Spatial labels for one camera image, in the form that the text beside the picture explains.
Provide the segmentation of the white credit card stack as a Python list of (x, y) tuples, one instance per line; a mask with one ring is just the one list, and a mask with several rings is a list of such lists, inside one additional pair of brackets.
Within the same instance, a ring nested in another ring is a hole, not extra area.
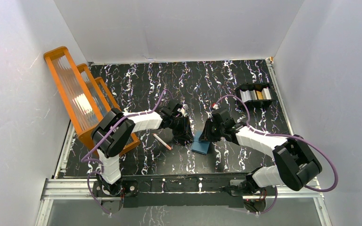
[(252, 96), (249, 90), (240, 90), (240, 95), (241, 95), (241, 100), (243, 102), (247, 102), (247, 101), (251, 101), (252, 100)]

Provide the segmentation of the black card box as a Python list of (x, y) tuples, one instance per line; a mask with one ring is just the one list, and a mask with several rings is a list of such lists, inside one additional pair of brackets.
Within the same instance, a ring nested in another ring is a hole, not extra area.
[(253, 108), (267, 109), (276, 101), (276, 93), (270, 83), (243, 83), (234, 91), (249, 110)]

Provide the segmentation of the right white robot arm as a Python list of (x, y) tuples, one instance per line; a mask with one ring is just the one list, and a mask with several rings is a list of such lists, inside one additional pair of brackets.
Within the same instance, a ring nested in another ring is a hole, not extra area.
[(206, 120), (199, 140), (214, 143), (222, 138), (253, 148), (274, 160), (274, 165), (257, 168), (246, 175), (245, 187), (253, 195), (260, 194), (265, 187), (278, 185), (299, 191), (322, 172), (322, 165), (300, 136), (276, 137), (254, 130), (246, 123), (235, 122), (228, 111), (218, 109)]

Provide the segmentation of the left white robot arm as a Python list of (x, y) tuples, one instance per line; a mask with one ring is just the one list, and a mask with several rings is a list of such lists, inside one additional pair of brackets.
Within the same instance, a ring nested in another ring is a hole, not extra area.
[(148, 112), (124, 113), (114, 108), (91, 132), (91, 139), (98, 151), (103, 171), (99, 179), (110, 196), (122, 190), (120, 153), (130, 136), (143, 130), (171, 129), (176, 143), (186, 145), (193, 142), (189, 116), (183, 105), (170, 100), (165, 106)]

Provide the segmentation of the blue leather card holder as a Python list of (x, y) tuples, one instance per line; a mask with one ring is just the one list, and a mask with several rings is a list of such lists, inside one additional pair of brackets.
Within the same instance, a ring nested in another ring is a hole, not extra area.
[(209, 141), (200, 141), (199, 137), (202, 135), (202, 131), (197, 131), (196, 135), (194, 136), (194, 140), (192, 143), (191, 150), (193, 152), (207, 155), (209, 151), (210, 142)]

